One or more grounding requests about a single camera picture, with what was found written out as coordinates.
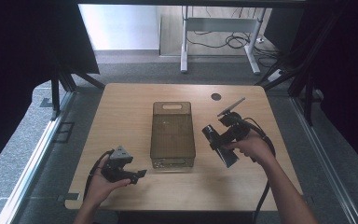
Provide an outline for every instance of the controller cable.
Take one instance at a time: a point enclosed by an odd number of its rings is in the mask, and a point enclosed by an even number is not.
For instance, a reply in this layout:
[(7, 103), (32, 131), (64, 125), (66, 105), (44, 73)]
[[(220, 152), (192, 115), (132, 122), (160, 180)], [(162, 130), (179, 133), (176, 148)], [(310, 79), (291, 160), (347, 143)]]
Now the controller cable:
[[(261, 127), (257, 124), (257, 122), (255, 122), (254, 119), (251, 119), (251, 118), (246, 118), (246, 119), (238, 119), (238, 118), (233, 118), (231, 117), (232, 119), (234, 119), (235, 121), (237, 121), (238, 123), (240, 124), (243, 124), (247, 127), (250, 127), (252, 130), (254, 130), (255, 132), (257, 132), (261, 139), (263, 139), (263, 141), (265, 141), (269, 147), (269, 149), (271, 150), (271, 153), (274, 157), (276, 157), (276, 152), (275, 152), (275, 147), (272, 145), (272, 142), (271, 140), (269, 139), (269, 137), (266, 135), (266, 133), (264, 133), (263, 129), (261, 129)], [(269, 193), (269, 182), (267, 181), (267, 184), (266, 186), (264, 187), (264, 191), (263, 191), (263, 194), (261, 195), (261, 198), (257, 204), (257, 207), (255, 209), (255, 212), (254, 212), (254, 215), (253, 215), (253, 224), (256, 223), (257, 221), (257, 216), (258, 214), (260, 213), (260, 209), (261, 209), (261, 206), (263, 205), (263, 202), (266, 200), (266, 197), (267, 197), (267, 194)]]
[(94, 166), (92, 166), (91, 170), (89, 171), (89, 176), (87, 177), (87, 182), (86, 182), (86, 187), (84, 188), (84, 196), (83, 196), (83, 201), (86, 199), (86, 195), (87, 195), (87, 192), (89, 191), (89, 185), (91, 183), (91, 179), (92, 177), (94, 176), (94, 173), (95, 171), (99, 168), (98, 165), (101, 163), (101, 160), (103, 159), (104, 156), (106, 155), (111, 155), (112, 154), (112, 151), (107, 151), (105, 152), (101, 157), (100, 159), (98, 159)]

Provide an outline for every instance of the wooden table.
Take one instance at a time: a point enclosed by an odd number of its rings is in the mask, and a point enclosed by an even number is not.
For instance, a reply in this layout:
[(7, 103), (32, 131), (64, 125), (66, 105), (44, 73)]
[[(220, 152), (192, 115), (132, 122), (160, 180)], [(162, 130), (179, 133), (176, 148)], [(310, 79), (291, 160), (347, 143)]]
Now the wooden table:
[[(219, 93), (221, 100), (213, 100), (213, 93)], [(67, 200), (65, 206), (69, 209), (80, 207), (94, 162), (105, 151), (122, 145), (134, 158), (125, 170), (147, 169), (147, 173), (137, 185), (113, 191), (102, 208), (121, 211), (254, 211), (267, 181), (261, 166), (237, 150), (240, 160), (227, 168), (201, 132), (206, 125), (212, 124), (223, 133), (227, 128), (216, 115), (243, 96), (246, 100), (233, 111), (258, 122), (276, 147), (283, 170), (302, 192), (261, 87), (108, 84), (69, 189), (69, 193), (79, 194), (78, 200)], [(152, 167), (150, 142), (154, 102), (191, 103), (196, 146), (194, 167), (182, 172), (162, 172)], [(271, 193), (262, 210), (277, 210)]]

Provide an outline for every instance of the person's left hand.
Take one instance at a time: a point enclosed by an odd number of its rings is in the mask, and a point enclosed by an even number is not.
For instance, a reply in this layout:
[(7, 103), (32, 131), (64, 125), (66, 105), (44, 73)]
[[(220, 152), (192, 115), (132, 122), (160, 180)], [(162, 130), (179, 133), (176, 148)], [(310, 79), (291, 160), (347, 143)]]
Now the person's left hand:
[(111, 183), (106, 180), (101, 174), (101, 168), (108, 159), (108, 155), (101, 159), (98, 168), (95, 170), (94, 176), (89, 183), (89, 190), (86, 195), (84, 203), (92, 203), (93, 205), (99, 206), (112, 192), (112, 190), (124, 187), (130, 184), (129, 179), (119, 180)]

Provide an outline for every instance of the white wall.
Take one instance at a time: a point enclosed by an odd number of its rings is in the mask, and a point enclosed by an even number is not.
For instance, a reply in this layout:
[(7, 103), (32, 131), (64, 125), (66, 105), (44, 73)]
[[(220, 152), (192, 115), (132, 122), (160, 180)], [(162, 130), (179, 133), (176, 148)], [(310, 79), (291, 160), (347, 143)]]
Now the white wall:
[(94, 50), (159, 49), (156, 6), (79, 5)]

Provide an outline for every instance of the brown plastic container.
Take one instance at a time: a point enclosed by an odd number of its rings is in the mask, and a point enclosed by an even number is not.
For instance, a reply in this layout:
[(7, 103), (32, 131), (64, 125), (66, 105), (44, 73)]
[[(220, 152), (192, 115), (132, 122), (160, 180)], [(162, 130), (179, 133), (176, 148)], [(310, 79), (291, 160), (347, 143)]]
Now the brown plastic container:
[(155, 102), (150, 148), (153, 167), (192, 167), (195, 157), (190, 102)]

